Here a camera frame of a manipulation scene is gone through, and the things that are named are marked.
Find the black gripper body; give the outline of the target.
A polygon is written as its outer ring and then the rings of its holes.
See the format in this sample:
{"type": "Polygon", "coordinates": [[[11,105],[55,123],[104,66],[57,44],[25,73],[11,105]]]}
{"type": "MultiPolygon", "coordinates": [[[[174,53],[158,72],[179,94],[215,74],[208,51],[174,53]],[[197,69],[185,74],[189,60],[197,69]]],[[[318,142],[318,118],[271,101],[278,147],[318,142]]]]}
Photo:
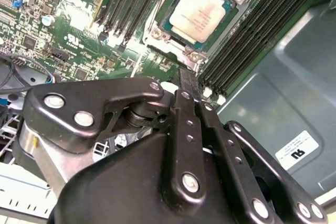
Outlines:
{"type": "Polygon", "coordinates": [[[236,223],[214,156],[203,153],[206,198],[193,214],[161,194],[167,137],[147,136],[77,173],[58,197],[49,223],[236,223]]]}

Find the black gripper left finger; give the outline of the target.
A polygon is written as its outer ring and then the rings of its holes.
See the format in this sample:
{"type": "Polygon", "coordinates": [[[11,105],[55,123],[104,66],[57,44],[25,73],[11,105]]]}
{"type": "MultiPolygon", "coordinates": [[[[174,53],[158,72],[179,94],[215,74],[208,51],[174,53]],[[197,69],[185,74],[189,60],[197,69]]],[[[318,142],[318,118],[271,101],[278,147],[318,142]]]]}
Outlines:
{"type": "Polygon", "coordinates": [[[181,70],[172,91],[148,77],[34,86],[24,102],[24,150],[58,200],[83,169],[147,136],[164,135],[164,201],[200,206],[206,189],[194,77],[181,70]]]}

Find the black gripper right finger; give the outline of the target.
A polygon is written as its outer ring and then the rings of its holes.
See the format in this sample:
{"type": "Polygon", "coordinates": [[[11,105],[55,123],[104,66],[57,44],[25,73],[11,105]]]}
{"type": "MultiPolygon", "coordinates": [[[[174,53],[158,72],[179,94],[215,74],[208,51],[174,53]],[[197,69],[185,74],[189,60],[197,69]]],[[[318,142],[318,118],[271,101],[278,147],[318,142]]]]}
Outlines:
{"type": "Polygon", "coordinates": [[[194,223],[327,223],[315,200],[238,122],[221,123],[201,99],[193,78],[196,113],[202,124],[210,197],[194,223]]]}

